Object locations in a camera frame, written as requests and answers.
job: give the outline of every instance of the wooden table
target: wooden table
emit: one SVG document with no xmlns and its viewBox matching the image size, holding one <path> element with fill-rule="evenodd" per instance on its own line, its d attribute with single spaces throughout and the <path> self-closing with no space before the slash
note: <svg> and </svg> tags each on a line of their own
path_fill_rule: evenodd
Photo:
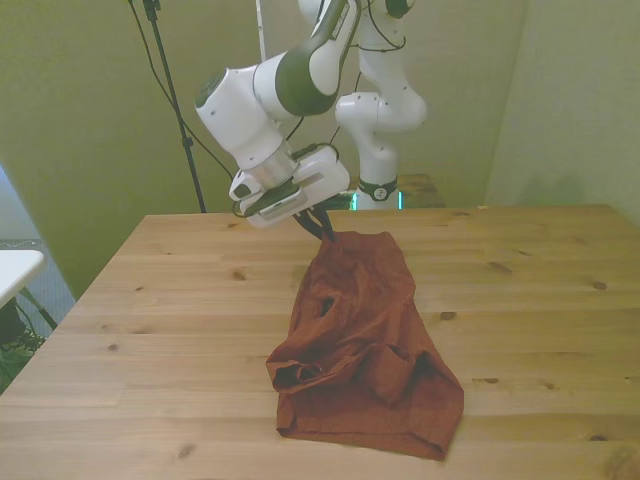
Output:
<svg viewBox="0 0 640 480">
<path fill-rule="evenodd" d="M 7 480 L 640 478 L 640 232 L 605 207 L 336 212 L 392 232 L 466 391 L 446 464 L 280 438 L 264 361 L 317 242 L 148 217 L 0 398 Z"/>
</svg>

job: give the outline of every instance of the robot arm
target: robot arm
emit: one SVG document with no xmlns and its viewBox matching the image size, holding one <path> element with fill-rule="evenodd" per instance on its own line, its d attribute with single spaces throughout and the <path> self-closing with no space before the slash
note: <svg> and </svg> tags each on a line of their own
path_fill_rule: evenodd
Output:
<svg viewBox="0 0 640 480">
<path fill-rule="evenodd" d="M 278 122 L 332 108 L 360 3 L 325 1 L 303 45 L 253 67 L 226 70 L 196 100 L 201 120 L 238 163 L 230 196 L 256 226 L 305 211 L 349 184 L 332 147 L 294 158 Z"/>
<path fill-rule="evenodd" d="M 230 196 L 250 223 L 264 227 L 292 215 L 301 222 L 315 205 L 347 189 L 349 174 L 332 146 L 320 144 L 298 156 L 279 122 L 331 109 L 358 31 L 362 73 L 380 93 L 343 97 L 336 117 L 360 153 L 361 205 L 397 205 L 397 155 L 375 134 L 409 130 L 426 118 L 426 104 L 405 78 L 399 48 L 389 48 L 403 43 L 401 19 L 414 3 L 299 0 L 314 25 L 303 45 L 253 67 L 228 69 L 202 90 L 198 115 L 240 168 Z"/>
<path fill-rule="evenodd" d="M 406 41 L 402 17 L 413 3 L 367 4 L 359 29 L 360 70 L 378 92 L 347 95 L 336 107 L 338 124 L 351 134 L 360 157 L 361 209 L 398 208 L 398 155 L 376 134 L 413 130 L 427 117 L 427 105 L 407 81 L 402 65 L 401 47 Z"/>
</svg>

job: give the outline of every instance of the brown shirt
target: brown shirt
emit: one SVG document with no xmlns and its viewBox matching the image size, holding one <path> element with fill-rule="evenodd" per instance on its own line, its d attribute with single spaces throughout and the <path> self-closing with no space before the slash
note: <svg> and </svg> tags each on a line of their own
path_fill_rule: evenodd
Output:
<svg viewBox="0 0 640 480">
<path fill-rule="evenodd" d="M 277 429 L 443 460 L 464 395 L 415 307 L 389 233 L 326 238 L 296 299 L 289 336 L 267 360 Z"/>
</svg>

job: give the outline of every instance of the cable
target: cable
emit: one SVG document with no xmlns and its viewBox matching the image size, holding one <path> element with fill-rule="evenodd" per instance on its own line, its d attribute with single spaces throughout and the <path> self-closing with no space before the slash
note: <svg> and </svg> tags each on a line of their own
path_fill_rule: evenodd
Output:
<svg viewBox="0 0 640 480">
<path fill-rule="evenodd" d="M 387 49 L 366 48 L 366 47 L 361 47 L 357 43 L 354 45 L 351 45 L 349 48 L 359 48 L 364 52 L 378 52 L 378 53 L 397 52 L 398 50 L 402 50 L 404 47 L 407 46 L 407 37 L 406 36 L 404 37 L 402 41 L 402 45 L 396 45 L 391 40 L 389 40 L 389 38 L 384 33 L 382 33 L 382 30 L 380 30 L 380 27 L 378 27 L 378 24 L 376 23 L 376 19 L 373 17 L 373 10 L 371 8 L 371 5 L 373 5 L 374 1 L 375 0 L 367 0 L 367 6 L 364 7 L 362 10 L 364 10 L 365 8 L 369 10 L 369 18 L 371 18 L 371 23 L 373 24 L 373 28 L 375 28 L 378 34 L 382 38 L 384 38 L 384 40 L 393 48 L 387 48 Z"/>
<path fill-rule="evenodd" d="M 293 135 L 295 135 L 295 133 L 298 131 L 298 129 L 300 128 L 300 125 L 302 125 L 302 122 L 304 122 L 304 119 L 305 117 L 302 117 L 298 122 L 298 124 L 293 128 L 293 130 L 291 130 L 291 133 L 289 134 L 289 136 L 287 136 L 287 142 L 291 140 L 291 137 L 293 137 Z"/>
<path fill-rule="evenodd" d="M 357 92 L 358 91 L 358 86 L 360 85 L 360 79 L 362 78 L 362 72 L 358 73 L 358 78 L 356 79 L 356 85 L 355 87 L 353 87 L 353 92 Z M 333 133 L 333 137 L 331 137 L 331 140 L 329 140 L 328 145 L 333 146 L 333 141 L 336 139 L 336 137 L 338 136 L 338 132 L 340 132 L 340 129 L 342 127 L 338 127 L 336 128 L 336 131 Z"/>
<path fill-rule="evenodd" d="M 371 18 L 371 23 L 373 24 L 373 28 L 375 28 L 376 31 L 380 34 L 380 36 L 384 38 L 385 41 L 393 47 L 392 51 L 402 50 L 407 45 L 407 37 L 404 37 L 404 42 L 402 43 L 402 45 L 396 45 L 391 40 L 389 40 L 389 38 L 384 33 L 382 33 L 382 30 L 380 30 L 380 27 L 378 27 L 378 24 L 376 23 L 376 19 L 373 17 L 373 9 L 371 8 L 371 5 L 373 4 L 373 2 L 371 0 L 367 0 L 367 2 L 368 2 L 367 8 L 369 9 L 369 18 Z"/>
<path fill-rule="evenodd" d="M 138 12 L 136 11 L 135 7 L 133 6 L 133 0 L 129 0 L 129 6 L 131 7 L 131 11 L 133 12 L 133 17 L 135 18 L 136 25 L 138 26 L 138 31 L 140 32 L 140 37 L 142 38 L 142 43 L 144 45 L 144 49 L 145 49 L 145 52 L 147 54 L 147 59 L 149 60 L 149 66 L 151 67 L 151 72 L 153 73 L 153 76 L 156 79 L 156 82 L 158 83 L 158 86 L 162 90 L 162 93 L 164 94 L 165 98 L 167 99 L 167 101 L 171 105 L 171 108 L 173 108 L 174 111 L 175 111 L 175 106 L 173 105 L 173 102 L 171 101 L 171 97 L 169 97 L 169 93 L 167 92 L 167 89 L 165 88 L 165 86 L 162 83 L 162 81 L 160 80 L 160 77 L 158 76 L 158 72 L 156 71 L 156 68 L 155 68 L 155 66 L 153 64 L 153 57 L 151 56 L 151 51 L 149 49 L 149 43 L 147 42 L 147 37 L 146 37 L 146 35 L 144 33 L 144 30 L 142 28 L 142 24 L 140 23 L 140 17 L 138 17 Z M 187 124 L 186 121 L 184 121 L 184 119 L 182 119 L 182 124 L 184 125 L 184 128 L 186 128 L 187 131 L 191 134 L 193 139 L 196 142 L 198 142 L 198 144 L 204 149 L 204 151 L 207 152 L 209 154 L 209 156 L 211 156 L 211 158 L 213 158 L 215 160 L 215 162 L 220 166 L 220 168 L 222 168 L 226 172 L 226 174 L 229 176 L 229 179 L 231 181 L 233 181 L 233 174 L 224 165 L 224 163 L 222 163 L 222 161 L 211 150 L 209 150 L 205 146 L 205 144 L 202 142 L 202 140 L 200 140 L 200 138 L 198 138 L 198 136 L 193 132 L 193 130 L 191 130 L 191 127 Z"/>
<path fill-rule="evenodd" d="M 10 243 L 0 243 L 0 247 L 18 248 L 18 247 L 21 247 L 22 245 L 27 245 L 27 244 L 34 247 L 36 245 L 36 242 L 32 240 L 27 240 L 26 242 L 21 242 L 21 243 L 18 243 L 17 245 L 12 245 Z"/>
<path fill-rule="evenodd" d="M 329 147 L 333 149 L 333 151 L 336 152 L 336 162 L 340 161 L 340 150 L 338 150 L 335 145 L 331 143 L 318 143 L 318 148 L 320 147 Z"/>
</svg>

